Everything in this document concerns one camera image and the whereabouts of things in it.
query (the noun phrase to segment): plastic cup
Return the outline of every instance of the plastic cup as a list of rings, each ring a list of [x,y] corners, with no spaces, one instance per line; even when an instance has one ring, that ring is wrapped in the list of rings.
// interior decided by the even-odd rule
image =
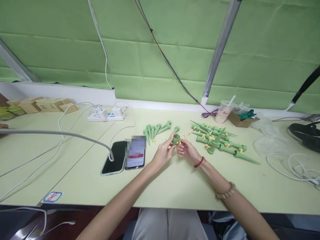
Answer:
[[[236,106],[235,103],[231,103],[230,106],[228,106],[230,101],[222,100],[218,113],[215,117],[215,122],[216,123],[224,123],[224,121],[227,119],[233,108]]]

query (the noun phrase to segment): phone screen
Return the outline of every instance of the phone screen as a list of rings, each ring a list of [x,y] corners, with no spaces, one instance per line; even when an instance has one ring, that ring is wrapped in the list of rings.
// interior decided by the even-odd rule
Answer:
[[[145,149],[146,149],[146,137],[138,136],[128,141],[127,158],[125,169],[135,169],[144,166]]]
[[[123,170],[124,159],[126,155],[127,141],[114,142],[111,150],[114,161],[109,160],[109,156],[102,168],[101,174],[107,175],[110,173],[118,173]]]

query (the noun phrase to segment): human hand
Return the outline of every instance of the human hand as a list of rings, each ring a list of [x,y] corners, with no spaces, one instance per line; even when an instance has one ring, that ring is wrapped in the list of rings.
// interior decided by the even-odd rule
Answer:
[[[201,161],[202,156],[198,153],[191,142],[185,139],[180,139],[180,141],[181,144],[178,144],[177,147],[178,157],[182,157],[184,155],[192,165],[197,165]]]
[[[168,149],[168,147],[172,145],[171,143],[173,141],[173,136],[176,134],[177,133],[171,133],[167,141],[159,144],[158,150],[150,162],[150,165],[155,171],[159,171],[161,168],[163,168],[164,165],[172,158],[173,150],[177,147],[177,145],[172,146],[170,149]]]

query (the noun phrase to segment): green roller blind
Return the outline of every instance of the green roller blind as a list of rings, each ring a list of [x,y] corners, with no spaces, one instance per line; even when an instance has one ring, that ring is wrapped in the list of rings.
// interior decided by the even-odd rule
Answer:
[[[117,98],[195,103],[161,55],[133,0],[92,0]],[[142,0],[172,66],[201,99],[229,1]],[[108,88],[87,0],[0,4],[0,37],[42,82]]]
[[[237,95],[255,108],[286,109],[320,65],[320,1],[242,1],[208,104]],[[320,79],[292,111],[320,112]]]
[[[0,81],[14,82],[21,81],[16,73],[7,65],[7,63],[0,57]]]

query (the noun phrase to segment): metal pole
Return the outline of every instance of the metal pole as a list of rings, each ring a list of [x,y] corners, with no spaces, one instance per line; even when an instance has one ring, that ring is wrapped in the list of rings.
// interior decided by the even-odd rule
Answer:
[[[41,82],[30,70],[17,58],[0,38],[0,56],[11,67],[22,81]]]
[[[227,44],[228,37],[230,35],[234,20],[236,19],[238,10],[240,8],[241,1],[242,0],[231,0],[230,1],[226,16],[225,16],[223,24],[222,24],[222,28],[221,28],[220,35],[218,38],[218,42],[217,42],[216,48],[214,50],[211,65],[209,68],[209,73],[208,73],[206,85],[204,87],[204,92],[203,92],[204,96],[209,96],[209,92],[211,89],[214,75],[216,74],[223,50]]]

